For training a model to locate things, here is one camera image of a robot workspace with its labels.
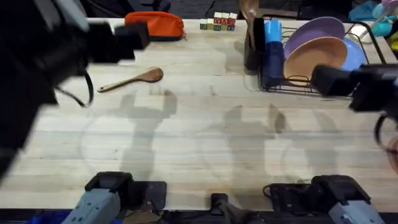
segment wooden utensil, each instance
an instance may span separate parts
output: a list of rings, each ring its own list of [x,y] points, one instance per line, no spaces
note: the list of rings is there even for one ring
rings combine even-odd
[[[259,0],[239,0],[239,9],[242,12],[244,20],[248,24],[248,31],[250,35],[250,45],[255,50],[256,45],[254,44],[254,18],[256,17],[259,9]]]
[[[114,90],[116,88],[122,87],[124,85],[134,83],[134,82],[147,82],[147,83],[155,83],[160,81],[163,78],[163,71],[160,68],[154,68],[146,73],[138,75],[134,78],[130,78],[128,80],[124,80],[118,83],[109,84],[106,86],[102,86],[97,90],[98,93],[104,93],[110,90]]]

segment dish rack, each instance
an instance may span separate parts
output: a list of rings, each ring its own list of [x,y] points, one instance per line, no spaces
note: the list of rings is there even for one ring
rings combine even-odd
[[[262,20],[262,26],[264,26],[264,20],[265,17],[267,18],[267,20],[272,20],[272,18],[277,17],[277,18],[281,18],[281,19],[294,19],[297,21],[307,21],[307,20],[311,20],[311,19],[304,19],[304,18],[297,18],[297,17],[291,17],[291,16],[279,16],[279,15],[273,15],[273,14],[264,14],[261,18]],[[386,60],[380,50],[379,45],[377,44],[377,41],[375,40],[373,33],[371,32],[371,28],[364,22],[351,22],[351,21],[344,21],[343,23],[345,24],[351,24],[351,27],[348,29],[348,31],[346,32],[345,36],[347,36],[348,34],[352,35],[353,37],[357,38],[357,43],[359,44],[359,46],[362,48],[362,51],[364,52],[365,58],[366,58],[366,63],[369,64],[369,58],[368,55],[366,54],[366,51],[364,49],[364,45],[361,42],[361,40],[359,39],[359,37],[353,33],[351,33],[351,29],[359,24],[364,26],[368,32],[369,35],[371,37],[372,40],[372,44],[374,46],[374,48],[376,49],[376,52],[378,54],[378,57],[380,58],[380,61],[382,64],[386,64]],[[259,26],[260,22],[257,22],[257,26],[255,23],[254,28],[258,28],[257,30],[255,30],[254,32],[254,36],[255,36],[255,41],[256,43],[258,43],[259,41],[264,41],[264,35],[261,35],[261,32],[264,33],[264,28],[260,28]],[[293,27],[286,27],[283,26],[283,22],[282,22],[282,43],[283,45],[285,45],[285,43],[287,42],[287,40],[289,39],[289,37],[293,34],[294,31],[296,31],[298,28],[293,28]],[[250,44],[245,43],[245,48],[249,47],[250,48]],[[290,93],[306,93],[306,94],[318,94],[318,92],[316,91],[316,89],[314,89],[314,87],[311,86],[310,84],[310,80],[308,79],[308,77],[306,76],[294,76],[294,77],[288,77],[288,78],[283,78],[280,85],[277,86],[262,86],[262,76],[261,76],[261,63],[262,63],[262,53],[260,53],[259,51],[261,51],[261,49],[265,49],[265,46],[260,45],[258,46],[256,44],[256,49],[260,49],[257,51],[252,51],[250,50],[245,50],[245,54],[251,54],[251,55],[245,55],[245,61],[253,59],[253,57],[256,57],[257,59],[257,68],[258,68],[258,79],[259,79],[259,88],[262,91],[277,91],[277,92],[290,92]],[[300,83],[304,83],[303,85],[295,85],[291,82],[300,82]]]

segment wooden table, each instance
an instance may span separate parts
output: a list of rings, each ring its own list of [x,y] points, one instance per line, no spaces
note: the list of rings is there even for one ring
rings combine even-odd
[[[379,211],[397,211],[398,176],[373,141],[377,114],[354,114],[350,100],[259,91],[243,69],[243,21],[234,32],[216,32],[185,20],[185,31],[186,40],[136,52],[134,63],[88,69],[97,88],[153,66],[164,71],[161,82],[97,93],[88,109],[62,95],[59,108],[43,108],[1,185],[0,208],[72,208],[97,172],[121,170],[166,181],[167,209],[205,209],[213,192],[244,208],[270,209],[266,184],[344,174]],[[366,51],[379,63],[372,45]],[[87,95],[81,78],[64,88]],[[393,125],[385,132],[392,135]]]

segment light blue plate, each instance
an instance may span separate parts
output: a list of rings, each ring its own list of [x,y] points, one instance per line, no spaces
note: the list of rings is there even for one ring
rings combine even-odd
[[[347,47],[347,57],[341,69],[346,71],[358,69],[366,61],[362,48],[347,37],[344,37],[344,44]]]

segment orange pouch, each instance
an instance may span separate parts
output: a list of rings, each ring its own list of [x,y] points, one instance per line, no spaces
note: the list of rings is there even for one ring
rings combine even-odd
[[[177,41],[184,36],[184,23],[176,15],[167,12],[130,12],[124,24],[147,22],[151,41]]]

